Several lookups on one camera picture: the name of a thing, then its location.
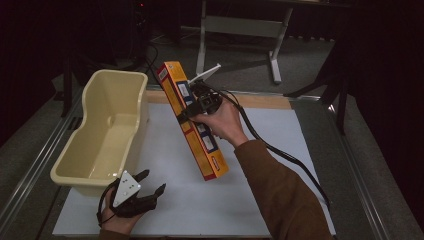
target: table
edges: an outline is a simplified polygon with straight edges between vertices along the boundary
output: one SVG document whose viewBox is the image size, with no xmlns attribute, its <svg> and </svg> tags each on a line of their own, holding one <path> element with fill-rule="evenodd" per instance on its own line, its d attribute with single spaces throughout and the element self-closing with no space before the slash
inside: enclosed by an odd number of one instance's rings
<svg viewBox="0 0 424 240">
<path fill-rule="evenodd" d="M 163 182 L 167 183 L 167 188 L 159 198 L 157 209 L 139 221 L 133 234 L 171 237 L 269 237 L 240 166 L 232 154 L 232 146 L 226 141 L 218 143 L 230 166 L 230 172 L 219 179 L 205 182 L 163 93 L 149 92 L 148 96 L 150 121 L 146 139 L 149 141 L 143 143 L 138 171 L 148 168 L 151 174 L 141 182 L 141 194 L 150 194 Z M 256 131 L 264 139 L 301 159 L 316 177 L 296 114 L 290 109 L 286 98 L 251 95 L 240 96 L 239 101 L 245 106 Z M 285 124 L 279 124 L 278 128 L 270 127 L 283 119 Z M 312 182 L 300 168 L 283 159 L 278 160 L 297 171 L 317 194 L 327 216 L 330 231 L 335 233 L 323 199 Z M 98 198 L 81 195 L 72 189 L 53 234 L 96 235 L 99 229 L 93 212 L 96 211 L 97 204 Z"/>
<path fill-rule="evenodd" d="M 282 14 L 282 21 L 269 21 L 259 19 L 233 18 L 228 16 L 214 16 L 207 14 L 207 0 L 202 0 L 202 14 L 200 22 L 200 47 L 197 56 L 196 73 L 200 74 L 204 71 L 206 45 L 206 32 L 218 32 L 228 34 L 249 35 L 258 37 L 275 38 L 276 43 L 272 51 L 268 53 L 269 63 L 272 70 L 274 83 L 282 82 L 280 69 L 277 62 L 277 56 L 283 43 L 286 30 L 296 5 L 317 5 L 331 7 L 350 7 L 350 4 L 334 4 L 320 0 L 275 0 L 268 2 L 277 2 L 286 4 L 288 8 Z"/>
</svg>

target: human hand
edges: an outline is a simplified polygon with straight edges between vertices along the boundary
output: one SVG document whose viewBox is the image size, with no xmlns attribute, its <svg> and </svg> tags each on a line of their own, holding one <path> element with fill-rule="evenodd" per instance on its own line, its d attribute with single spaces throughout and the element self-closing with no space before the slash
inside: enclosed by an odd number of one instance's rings
<svg viewBox="0 0 424 240">
<path fill-rule="evenodd" d="M 213 134 L 227 140 L 234 148 L 249 140 L 244 134 L 239 111 L 225 98 L 215 113 L 210 115 L 199 114 L 190 118 L 190 120 L 208 125 Z"/>
<path fill-rule="evenodd" d="M 115 216 L 115 213 L 109 208 L 110 198 L 114 188 L 111 188 L 105 197 L 106 206 L 102 211 L 102 229 L 130 235 L 137 221 L 143 216 L 144 213 L 136 215 L 132 218 L 121 218 Z"/>
</svg>

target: white table surface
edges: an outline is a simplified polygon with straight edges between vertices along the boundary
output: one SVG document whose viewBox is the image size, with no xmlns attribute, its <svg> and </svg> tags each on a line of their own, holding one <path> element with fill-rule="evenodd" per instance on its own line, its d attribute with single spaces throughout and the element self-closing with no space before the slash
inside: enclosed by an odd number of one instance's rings
<svg viewBox="0 0 424 240">
<path fill-rule="evenodd" d="M 166 189 L 158 199 L 157 208 L 140 219 L 132 234 L 169 237 L 268 237 L 269 232 L 235 158 L 233 147 L 225 140 L 217 139 L 230 171 L 218 179 L 204 181 L 169 104 L 150 103 L 149 112 L 150 120 L 136 172 L 150 169 L 150 175 L 141 182 L 139 196 L 152 194 L 163 183 L 166 183 Z M 246 109 L 246 112 L 263 139 L 301 160 L 316 176 L 293 110 Z M 335 234 L 324 200 L 311 180 L 300 167 L 275 157 L 296 171 L 315 192 L 327 217 L 330 232 Z M 98 234 L 95 216 L 98 201 L 96 197 L 87 197 L 71 189 L 53 234 Z"/>
</svg>

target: cardboard box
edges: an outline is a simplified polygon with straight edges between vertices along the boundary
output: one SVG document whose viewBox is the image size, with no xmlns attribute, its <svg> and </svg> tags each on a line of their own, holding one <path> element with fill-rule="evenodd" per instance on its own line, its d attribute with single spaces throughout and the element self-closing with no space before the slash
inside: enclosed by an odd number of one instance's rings
<svg viewBox="0 0 424 240">
<path fill-rule="evenodd" d="M 165 62 L 157 73 L 175 116 L 180 115 L 195 101 L 181 64 Z M 192 121 L 183 122 L 180 126 L 205 181 L 228 172 L 228 165 L 208 126 Z"/>
</svg>

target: brown sleeve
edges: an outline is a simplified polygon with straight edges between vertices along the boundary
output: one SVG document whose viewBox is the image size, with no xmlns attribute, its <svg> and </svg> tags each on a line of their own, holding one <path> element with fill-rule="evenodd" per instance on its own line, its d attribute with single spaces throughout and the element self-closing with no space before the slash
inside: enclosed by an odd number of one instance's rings
<svg viewBox="0 0 424 240">
<path fill-rule="evenodd" d="M 332 239 L 315 194 L 262 141 L 248 141 L 234 153 L 274 239 Z"/>
<path fill-rule="evenodd" d="M 130 236 L 100 229 L 99 240 L 128 240 Z"/>
</svg>

